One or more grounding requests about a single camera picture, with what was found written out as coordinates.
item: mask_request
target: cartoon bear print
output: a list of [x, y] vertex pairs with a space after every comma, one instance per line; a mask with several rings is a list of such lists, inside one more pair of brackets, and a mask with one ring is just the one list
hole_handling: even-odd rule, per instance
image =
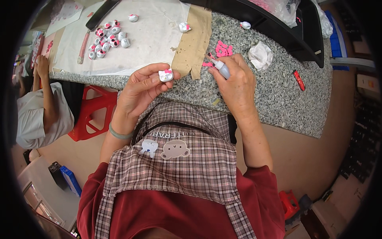
[[142, 150], [138, 154], [143, 154], [144, 152], [150, 153], [150, 158], [154, 158], [154, 152], [158, 148], [158, 143], [153, 140], [144, 140], [142, 142]]
[[187, 148], [186, 142], [182, 140], [172, 140], [163, 146], [163, 152], [160, 155], [163, 159], [176, 158], [179, 156], [187, 157], [190, 149]]

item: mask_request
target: plaid apron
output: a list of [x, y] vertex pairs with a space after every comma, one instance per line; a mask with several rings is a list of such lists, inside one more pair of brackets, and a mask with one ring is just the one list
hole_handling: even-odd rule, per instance
[[226, 114], [162, 99], [139, 117], [130, 146], [109, 162], [95, 238], [109, 237], [114, 197], [125, 190], [182, 193], [223, 204], [238, 238], [256, 238], [236, 187]]

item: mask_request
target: black tray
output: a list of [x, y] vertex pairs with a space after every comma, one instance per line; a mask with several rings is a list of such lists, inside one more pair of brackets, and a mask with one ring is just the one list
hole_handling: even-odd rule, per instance
[[251, 28], [269, 36], [282, 45], [297, 60], [315, 61], [324, 67], [324, 43], [317, 8], [311, 0], [301, 0], [296, 16], [301, 20], [289, 28], [277, 17], [248, 0], [180, 0], [218, 11], [240, 21], [247, 21]]

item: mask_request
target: blue plastic crate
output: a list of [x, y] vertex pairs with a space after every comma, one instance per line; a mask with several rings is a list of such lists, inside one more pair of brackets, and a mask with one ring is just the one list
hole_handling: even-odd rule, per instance
[[64, 176], [66, 182], [68, 183], [70, 190], [72, 190], [72, 192], [74, 192], [77, 196], [81, 197], [82, 189], [78, 185], [78, 182], [76, 177], [74, 176], [74, 173], [65, 166], [62, 166], [60, 168], [60, 171], [62, 175]]
[[[343, 40], [343, 34], [337, 22], [332, 17], [332, 14], [329, 10], [325, 11], [326, 16], [329, 19], [329, 22], [333, 26], [333, 34], [330, 36], [330, 44], [332, 45], [332, 57], [348, 57], [346, 50], [345, 42]], [[333, 66], [333, 70], [346, 70], [349, 71], [349, 67], [345, 66]]]

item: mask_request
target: crumpled white tissue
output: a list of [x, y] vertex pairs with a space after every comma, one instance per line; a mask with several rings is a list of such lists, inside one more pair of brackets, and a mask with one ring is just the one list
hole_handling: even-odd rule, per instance
[[249, 49], [248, 58], [252, 62], [257, 71], [266, 70], [272, 63], [272, 50], [259, 41], [259, 43]]

